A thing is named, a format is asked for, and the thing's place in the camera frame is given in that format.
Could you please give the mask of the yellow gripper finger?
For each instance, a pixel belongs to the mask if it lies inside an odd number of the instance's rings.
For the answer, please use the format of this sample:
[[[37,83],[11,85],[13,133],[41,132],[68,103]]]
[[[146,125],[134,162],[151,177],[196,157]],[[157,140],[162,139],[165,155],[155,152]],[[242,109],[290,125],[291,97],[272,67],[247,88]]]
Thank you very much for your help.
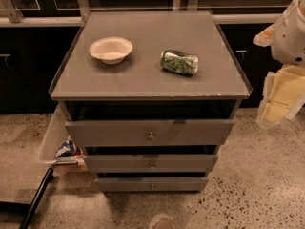
[[[284,65],[276,73],[268,72],[262,94],[256,119],[260,128],[271,129],[284,119],[292,120],[305,104],[305,69]]]
[[[254,39],[253,43],[260,47],[267,47],[272,44],[273,41],[273,34],[275,30],[275,24],[270,25],[264,31],[257,34]]]

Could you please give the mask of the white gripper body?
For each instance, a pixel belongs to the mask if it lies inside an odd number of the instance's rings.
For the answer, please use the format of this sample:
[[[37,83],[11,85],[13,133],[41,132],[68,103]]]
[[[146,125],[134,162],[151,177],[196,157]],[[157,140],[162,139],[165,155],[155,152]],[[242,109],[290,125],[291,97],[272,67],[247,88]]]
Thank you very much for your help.
[[[305,66],[305,0],[293,0],[276,20],[271,49],[275,60]]]

